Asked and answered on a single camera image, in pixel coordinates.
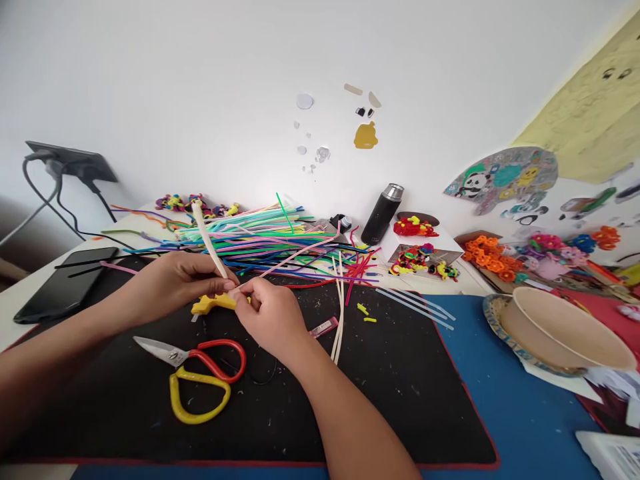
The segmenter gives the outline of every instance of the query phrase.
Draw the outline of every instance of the panda drawing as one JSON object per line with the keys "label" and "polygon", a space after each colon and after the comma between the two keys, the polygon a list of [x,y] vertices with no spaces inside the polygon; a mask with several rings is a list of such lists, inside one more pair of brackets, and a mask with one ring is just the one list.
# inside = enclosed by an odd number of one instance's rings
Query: panda drawing
{"label": "panda drawing", "polygon": [[491,176],[484,173],[472,173],[455,194],[456,197],[475,198],[478,193],[491,181]]}

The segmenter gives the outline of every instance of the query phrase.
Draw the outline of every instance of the wrist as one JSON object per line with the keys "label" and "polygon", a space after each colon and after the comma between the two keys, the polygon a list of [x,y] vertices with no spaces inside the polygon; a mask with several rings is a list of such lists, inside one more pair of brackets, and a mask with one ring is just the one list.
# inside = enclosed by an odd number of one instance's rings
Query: wrist
{"label": "wrist", "polygon": [[80,315],[101,339],[114,337],[140,323],[134,311],[118,308],[109,298],[92,305],[78,316]]}
{"label": "wrist", "polygon": [[307,334],[306,338],[301,339],[287,352],[286,356],[279,359],[292,374],[299,378],[303,376],[310,365],[316,365],[329,356],[318,340]]}

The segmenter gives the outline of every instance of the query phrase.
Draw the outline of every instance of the black cutting mat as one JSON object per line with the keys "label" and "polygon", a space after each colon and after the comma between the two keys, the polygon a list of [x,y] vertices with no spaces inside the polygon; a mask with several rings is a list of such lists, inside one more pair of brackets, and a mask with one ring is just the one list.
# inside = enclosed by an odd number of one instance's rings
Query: black cutting mat
{"label": "black cutting mat", "polygon": [[[121,263],[140,269],[141,263]],[[130,275],[108,270],[91,292],[93,304],[122,286]],[[274,283],[300,284],[272,278]],[[294,289],[308,329],[339,316],[335,284]],[[377,323],[364,322],[357,303]],[[191,306],[118,337],[49,402],[47,410],[12,448],[10,461],[38,459],[136,459],[179,461],[324,462],[320,434],[311,406],[294,376],[260,349],[235,313],[214,309],[196,323]],[[428,465],[496,462],[496,454],[433,322],[380,295],[354,286],[345,309],[339,366],[380,410],[416,463]],[[463,327],[463,319],[457,322]],[[37,335],[42,328],[29,336]],[[170,365],[134,342],[139,335],[188,350],[204,340],[230,338],[247,352],[247,373],[232,388],[226,408],[212,421],[184,425],[169,402]],[[335,331],[320,338],[330,352]],[[238,365],[228,347],[208,349],[214,360]],[[225,370],[231,368],[219,363]],[[186,369],[208,370],[197,359]],[[222,390],[180,380],[181,400],[192,413],[216,406]]]}

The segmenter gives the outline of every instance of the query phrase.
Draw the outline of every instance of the black phone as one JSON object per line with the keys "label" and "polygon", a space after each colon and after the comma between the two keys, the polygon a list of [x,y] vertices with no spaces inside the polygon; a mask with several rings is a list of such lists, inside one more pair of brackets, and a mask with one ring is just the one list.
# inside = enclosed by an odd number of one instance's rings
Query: black phone
{"label": "black phone", "polygon": [[[105,260],[108,261],[118,252],[116,247],[108,247],[96,250],[82,250],[72,253],[62,265],[70,263]],[[42,321],[58,320],[66,315],[71,315],[80,309],[82,300],[85,299],[93,284],[104,267],[90,271],[84,275],[71,277],[74,273],[80,273],[99,266],[98,263],[88,263],[58,269],[40,287],[27,304],[15,314],[13,321],[16,323],[38,323]]]}

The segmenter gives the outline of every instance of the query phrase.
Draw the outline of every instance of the blue table surface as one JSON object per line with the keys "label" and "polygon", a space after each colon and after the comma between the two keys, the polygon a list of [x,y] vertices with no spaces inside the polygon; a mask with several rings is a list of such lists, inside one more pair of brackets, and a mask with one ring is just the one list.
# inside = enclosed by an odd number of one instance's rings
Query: blue table surface
{"label": "blue table surface", "polygon": [[[460,376],[493,438],[496,470],[423,470],[430,479],[599,479],[575,439],[576,430],[601,431],[575,396],[522,368],[489,328],[482,297],[424,295],[456,317],[455,329],[438,326]],[[73,480],[326,479],[324,468],[231,468],[83,465]]]}

